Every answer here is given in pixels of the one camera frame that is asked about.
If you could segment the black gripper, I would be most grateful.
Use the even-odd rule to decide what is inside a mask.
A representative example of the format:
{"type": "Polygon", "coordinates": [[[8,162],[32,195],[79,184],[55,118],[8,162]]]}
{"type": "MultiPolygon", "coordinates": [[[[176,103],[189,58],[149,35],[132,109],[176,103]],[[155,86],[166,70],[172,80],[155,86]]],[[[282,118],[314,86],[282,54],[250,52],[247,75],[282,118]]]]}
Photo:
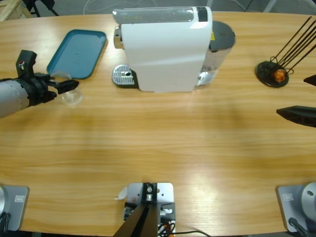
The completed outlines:
{"type": "Polygon", "coordinates": [[[29,106],[36,106],[41,103],[47,103],[57,97],[57,93],[49,91],[49,86],[56,86],[59,94],[63,94],[76,89],[79,82],[69,79],[63,82],[55,83],[55,77],[50,74],[37,73],[37,79],[21,80],[21,86],[27,93],[29,106]]]}

